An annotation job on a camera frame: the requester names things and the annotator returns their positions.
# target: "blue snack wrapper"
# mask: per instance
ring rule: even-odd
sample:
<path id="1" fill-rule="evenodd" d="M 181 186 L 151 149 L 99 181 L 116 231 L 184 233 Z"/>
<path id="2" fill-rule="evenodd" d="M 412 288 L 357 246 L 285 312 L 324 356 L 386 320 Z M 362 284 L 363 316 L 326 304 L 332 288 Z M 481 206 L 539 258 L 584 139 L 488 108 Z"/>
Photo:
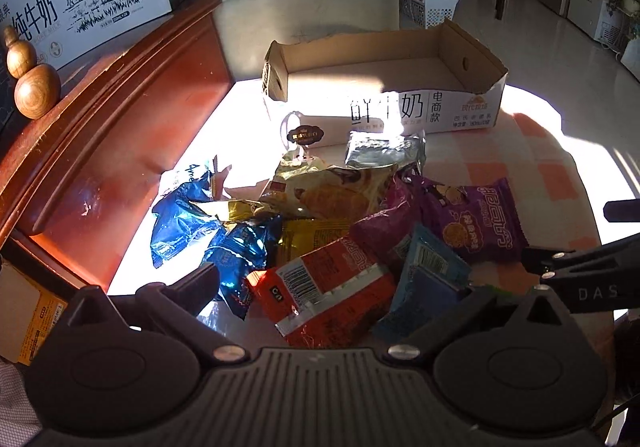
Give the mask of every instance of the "blue snack wrapper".
<path id="1" fill-rule="evenodd" d="M 439 240 L 427 227 L 417 223 L 409 246 L 409 252 L 402 268 L 398 289 L 391 301 L 390 311 L 394 311 L 404 302 L 413 271 L 421 267 L 434 273 L 447 283 L 464 288 L 468 284 L 471 267 L 460 259 L 453 250 Z"/>
<path id="2" fill-rule="evenodd" d="M 453 250 L 417 223 L 389 313 L 372 333 L 389 343 L 408 337 L 464 297 L 470 272 Z"/>
<path id="3" fill-rule="evenodd" d="M 213 201 L 213 175 L 208 168 L 205 169 L 200 178 L 182 183 L 151 209 L 156 216 L 150 244 L 155 268 L 175 257 L 191 241 L 222 227 L 217 218 L 190 203 Z"/>
<path id="4" fill-rule="evenodd" d="M 424 268 L 415 267 L 404 301 L 380 319 L 372 332 L 389 344 L 398 343 L 455 306 L 465 291 Z"/>
<path id="5" fill-rule="evenodd" d="M 202 262 L 213 263 L 220 272 L 220 297 L 243 320 L 252 301 L 244 278 L 267 267 L 268 251 L 277 245 L 281 234 L 282 216 L 258 225 L 238 223 L 228 234 L 223 228 L 216 232 L 204 253 Z"/>

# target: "red snack package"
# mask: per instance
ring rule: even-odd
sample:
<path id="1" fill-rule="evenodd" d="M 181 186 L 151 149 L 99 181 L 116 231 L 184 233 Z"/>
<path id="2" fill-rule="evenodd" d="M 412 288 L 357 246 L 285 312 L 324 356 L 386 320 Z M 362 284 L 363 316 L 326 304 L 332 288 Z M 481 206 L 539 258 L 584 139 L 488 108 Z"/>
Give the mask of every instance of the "red snack package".
<path id="1" fill-rule="evenodd" d="M 353 223 L 349 235 L 364 250 L 375 253 L 397 282 L 415 224 L 421 221 L 420 208 L 397 175 L 388 188 L 384 206 L 387 208 Z"/>
<path id="2" fill-rule="evenodd" d="M 468 263 L 519 261 L 529 243 L 507 178 L 492 185 L 452 187 L 408 176 L 422 224 Z"/>
<path id="3" fill-rule="evenodd" d="M 297 348 L 352 346 L 386 314 L 396 291 L 393 276 L 348 236 L 246 279 Z"/>

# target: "wooden headboard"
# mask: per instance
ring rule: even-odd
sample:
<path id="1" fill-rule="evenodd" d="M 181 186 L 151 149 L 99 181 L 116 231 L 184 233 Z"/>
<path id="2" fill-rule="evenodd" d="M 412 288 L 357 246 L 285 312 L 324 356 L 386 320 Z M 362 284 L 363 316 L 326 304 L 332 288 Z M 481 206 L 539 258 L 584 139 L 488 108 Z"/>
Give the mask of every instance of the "wooden headboard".
<path id="1" fill-rule="evenodd" d="M 72 286 L 109 286 L 160 175 L 231 88 L 211 16 L 219 3 L 192 0 L 63 76 L 72 89 L 0 163 L 0 245 Z"/>

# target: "gold snack wrapper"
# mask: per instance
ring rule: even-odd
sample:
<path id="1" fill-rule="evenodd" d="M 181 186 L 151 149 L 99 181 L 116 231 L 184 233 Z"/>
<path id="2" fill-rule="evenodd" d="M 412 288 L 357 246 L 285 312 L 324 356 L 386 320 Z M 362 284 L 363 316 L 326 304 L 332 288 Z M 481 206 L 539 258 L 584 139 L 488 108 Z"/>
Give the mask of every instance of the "gold snack wrapper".
<path id="1" fill-rule="evenodd" d="M 349 232 L 347 220 L 292 220 L 282 226 L 277 266 L 324 247 Z"/>
<path id="2" fill-rule="evenodd" d="M 361 220 L 379 210 L 398 169 L 397 164 L 364 169 L 326 166 L 296 153 L 282 157 L 260 196 L 261 202 L 289 218 Z"/>
<path id="3" fill-rule="evenodd" d="M 226 200 L 221 202 L 193 202 L 196 207 L 209 216 L 215 216 L 220 221 L 246 221 L 262 216 L 273 216 L 276 210 L 261 202 L 249 200 Z"/>

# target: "food packet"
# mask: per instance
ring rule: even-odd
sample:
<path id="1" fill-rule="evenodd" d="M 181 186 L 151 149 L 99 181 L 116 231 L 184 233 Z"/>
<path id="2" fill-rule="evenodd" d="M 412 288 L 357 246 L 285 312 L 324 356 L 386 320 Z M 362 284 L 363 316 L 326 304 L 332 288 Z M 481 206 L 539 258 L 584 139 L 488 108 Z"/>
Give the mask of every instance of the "food packet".
<path id="1" fill-rule="evenodd" d="M 224 200 L 194 203 L 194 205 L 220 221 L 246 221 L 253 218 L 273 217 L 276 214 L 276 211 L 269 205 L 249 200 Z"/>
<path id="2" fill-rule="evenodd" d="M 172 190 L 151 209 L 156 217 L 151 232 L 151 258 L 155 268 L 175 257 L 192 241 L 220 228 L 220 222 L 193 205 L 211 202 L 222 194 L 224 178 L 208 164 L 178 171 L 172 178 Z"/>
<path id="3" fill-rule="evenodd" d="M 409 252 L 414 227 L 420 222 L 420 209 L 401 179 L 394 176 L 380 212 L 351 225 L 351 238 L 388 266 L 396 281 L 400 279 Z"/>
<path id="4" fill-rule="evenodd" d="M 420 267 L 459 288 L 468 286 L 471 268 L 429 229 L 415 225 L 411 246 L 407 253 L 398 289 L 391 303 L 391 311 L 398 309 L 411 292 L 414 270 Z"/>
<path id="5" fill-rule="evenodd" d="M 348 232 L 349 221 L 346 220 L 285 221 L 276 265 L 286 265 L 292 259 L 324 247 Z"/>
<path id="6" fill-rule="evenodd" d="M 351 131 L 344 162 L 362 169 L 397 164 L 402 169 L 417 163 L 422 171 L 425 160 L 424 131 L 411 136 L 385 136 L 376 132 Z"/>
<path id="7" fill-rule="evenodd" d="M 436 273 L 415 267 L 402 303 L 380 319 L 371 332 L 387 344 L 398 344 L 458 304 L 467 291 Z"/>
<path id="8" fill-rule="evenodd" d="M 297 348 L 345 348 L 389 307 L 393 276 L 349 236 L 247 278 L 265 315 Z"/>
<path id="9" fill-rule="evenodd" d="M 452 187 L 423 176 L 405 178 L 422 223 L 470 263 L 519 261 L 529 243 L 507 178 L 492 185 Z"/>
<path id="10" fill-rule="evenodd" d="M 259 201 L 292 218 L 358 221 L 378 210 L 397 168 L 344 169 L 294 150 L 282 157 Z"/>
<path id="11" fill-rule="evenodd" d="M 268 252 L 276 246 L 281 232 L 281 216 L 258 225 L 238 223 L 228 233 L 220 226 L 204 253 L 202 263 L 213 263 L 220 272 L 220 297 L 243 320 L 252 301 L 244 279 L 267 267 Z"/>

